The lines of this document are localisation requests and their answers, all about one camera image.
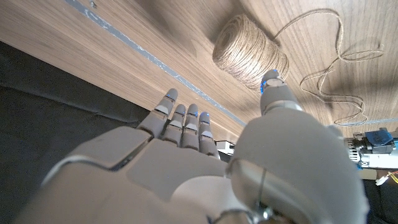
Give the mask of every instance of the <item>grey robotic arm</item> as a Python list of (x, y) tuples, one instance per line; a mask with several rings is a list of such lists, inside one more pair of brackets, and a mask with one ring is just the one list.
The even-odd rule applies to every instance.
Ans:
[(364, 189), (341, 133), (304, 113), (277, 71), (264, 75), (262, 116), (244, 128), (229, 164), (196, 105), (187, 113), (178, 105), (164, 127), (176, 99), (171, 89), (137, 129), (78, 146), (15, 222), (365, 222)]

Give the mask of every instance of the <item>twine spool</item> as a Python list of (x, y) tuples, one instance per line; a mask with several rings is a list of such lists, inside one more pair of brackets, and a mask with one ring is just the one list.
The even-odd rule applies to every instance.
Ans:
[(262, 76), (267, 71), (277, 69), (285, 79), (289, 69), (286, 55), (244, 14), (233, 17), (224, 26), (216, 41), (213, 61), (256, 91), (260, 91)]
[[(299, 15), (288, 24), (286, 24), (273, 38), (275, 40), (288, 27), (296, 22), (315, 14), (326, 14), (337, 18), (339, 29), (336, 38), (337, 58), (332, 61), (330, 66), (321, 74), (307, 75), (300, 82), (300, 89), (311, 94), (324, 103), (345, 103), (358, 109), (357, 113), (350, 114), (344, 118), (334, 121), (335, 124), (342, 127), (355, 127), (365, 124), (368, 117), (364, 114), (365, 102), (359, 96), (338, 95), (334, 93), (325, 93), (322, 86), (328, 74), (336, 62), (358, 63), (383, 56), (382, 50), (363, 50), (351, 54), (343, 54), (341, 45), (344, 37), (344, 25), (339, 14), (331, 9), (315, 9)], [(281, 77), (285, 80), (288, 75), (289, 61), (278, 46), (273, 43), (253, 22), (244, 14), (233, 17), (224, 26), (217, 38), (213, 51), (213, 61), (216, 65), (231, 74), (241, 83), (252, 90), (259, 91), (263, 74), (268, 70), (277, 69)], [(318, 78), (317, 92), (308, 90), (303, 84), (311, 79)], [(356, 119), (359, 115), (363, 117), (361, 121), (347, 123)]]

